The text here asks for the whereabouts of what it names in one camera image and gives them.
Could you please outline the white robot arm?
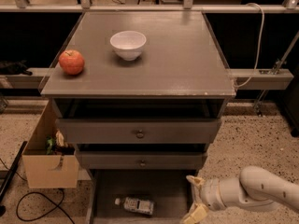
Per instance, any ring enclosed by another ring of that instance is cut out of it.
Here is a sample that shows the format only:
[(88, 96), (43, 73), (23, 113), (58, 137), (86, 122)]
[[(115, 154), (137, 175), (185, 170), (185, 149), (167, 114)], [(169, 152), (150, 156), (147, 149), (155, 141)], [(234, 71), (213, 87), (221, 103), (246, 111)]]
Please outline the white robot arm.
[(247, 166), (239, 177), (205, 180), (187, 175), (186, 179), (198, 190), (198, 197), (181, 224), (199, 224), (209, 211), (228, 207), (267, 212), (282, 204), (299, 213), (299, 186), (261, 167)]

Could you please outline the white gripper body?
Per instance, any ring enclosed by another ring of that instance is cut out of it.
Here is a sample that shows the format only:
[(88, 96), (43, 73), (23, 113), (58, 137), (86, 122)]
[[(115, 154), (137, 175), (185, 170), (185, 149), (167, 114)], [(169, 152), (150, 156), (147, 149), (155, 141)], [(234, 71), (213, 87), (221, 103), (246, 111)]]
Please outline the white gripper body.
[(207, 180), (200, 190), (202, 202), (211, 211), (220, 211), (225, 209), (221, 199), (220, 180), (218, 178)]

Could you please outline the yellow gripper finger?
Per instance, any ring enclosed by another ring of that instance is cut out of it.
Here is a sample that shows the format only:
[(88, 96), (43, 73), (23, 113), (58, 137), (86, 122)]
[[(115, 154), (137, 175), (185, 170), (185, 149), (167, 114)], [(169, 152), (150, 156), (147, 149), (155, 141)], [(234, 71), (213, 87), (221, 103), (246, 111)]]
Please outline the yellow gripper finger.
[(186, 179), (198, 190), (200, 190), (205, 184), (205, 180), (199, 176), (187, 175)]
[(208, 208), (203, 203), (193, 203), (180, 224), (199, 224), (207, 216)]

